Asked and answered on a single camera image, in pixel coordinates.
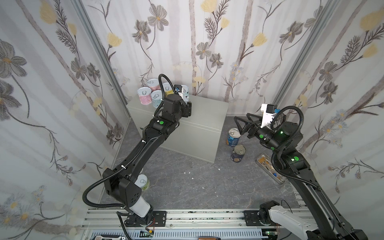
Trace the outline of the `yellow can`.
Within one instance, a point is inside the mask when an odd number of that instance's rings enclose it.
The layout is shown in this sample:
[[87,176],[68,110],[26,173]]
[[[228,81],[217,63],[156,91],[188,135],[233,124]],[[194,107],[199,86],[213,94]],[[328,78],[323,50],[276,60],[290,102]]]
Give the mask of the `yellow can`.
[[171,95],[171,94],[174,94],[174,91],[170,85],[170,83],[164,83],[163,84],[163,88],[164,88],[164,91],[165,91],[165,95],[168,96],[168,95]]

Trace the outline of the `teal can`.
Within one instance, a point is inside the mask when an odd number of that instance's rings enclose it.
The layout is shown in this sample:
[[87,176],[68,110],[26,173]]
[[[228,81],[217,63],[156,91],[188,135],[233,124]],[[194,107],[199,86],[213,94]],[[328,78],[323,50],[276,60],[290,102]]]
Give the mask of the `teal can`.
[[161,90],[156,90],[151,93],[152,105],[158,108],[163,100],[163,93]]

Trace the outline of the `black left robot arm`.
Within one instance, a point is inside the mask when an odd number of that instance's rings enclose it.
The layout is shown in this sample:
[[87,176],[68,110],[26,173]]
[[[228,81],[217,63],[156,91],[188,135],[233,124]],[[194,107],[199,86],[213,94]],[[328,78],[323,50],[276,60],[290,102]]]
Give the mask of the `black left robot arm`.
[[[142,197],[142,189],[136,185],[141,170],[153,153],[168,139],[180,124],[181,118],[192,115],[192,104],[179,94],[179,85],[171,85],[172,94],[166,95],[161,87],[162,101],[153,118],[144,127],[142,139],[133,151],[114,169],[106,169],[102,179],[90,185],[83,193],[83,202],[92,208],[121,208],[136,216],[136,223],[148,226],[154,221],[153,207]],[[104,185],[115,204],[97,204],[88,199],[91,190]]]

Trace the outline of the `light blue can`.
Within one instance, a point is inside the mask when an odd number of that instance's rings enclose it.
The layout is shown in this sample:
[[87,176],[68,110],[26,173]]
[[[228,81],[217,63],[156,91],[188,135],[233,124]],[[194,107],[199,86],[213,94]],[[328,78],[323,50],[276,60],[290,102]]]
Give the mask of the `light blue can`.
[[182,85],[182,98],[187,103],[189,102],[189,87],[186,85]]

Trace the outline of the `pink can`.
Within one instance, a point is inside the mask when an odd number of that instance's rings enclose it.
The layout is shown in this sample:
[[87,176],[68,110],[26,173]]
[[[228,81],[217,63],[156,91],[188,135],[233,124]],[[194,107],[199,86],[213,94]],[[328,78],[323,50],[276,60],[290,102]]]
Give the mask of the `pink can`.
[[149,87],[139,88],[137,93],[139,96],[140,103],[142,105],[146,106],[146,105],[149,105],[152,103],[152,98],[151,98],[152,89],[151,88],[149,88]]
[[160,83],[158,79],[150,79],[147,81],[147,86],[152,90],[152,92],[160,90]]

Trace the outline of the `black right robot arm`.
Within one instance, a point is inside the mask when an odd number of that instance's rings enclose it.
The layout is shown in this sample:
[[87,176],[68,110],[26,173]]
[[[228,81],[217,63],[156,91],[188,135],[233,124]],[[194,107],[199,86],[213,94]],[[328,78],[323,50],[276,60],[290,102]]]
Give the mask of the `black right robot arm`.
[[276,112],[274,105],[263,105],[263,110],[262,116],[248,113],[245,119],[234,117],[237,128],[241,135],[258,138],[262,146],[272,150],[274,170],[296,188],[316,223],[310,225],[275,201],[260,206],[261,221],[278,224],[301,240],[366,240],[365,232],[355,229],[337,210],[296,149],[303,138],[301,109],[287,106]]

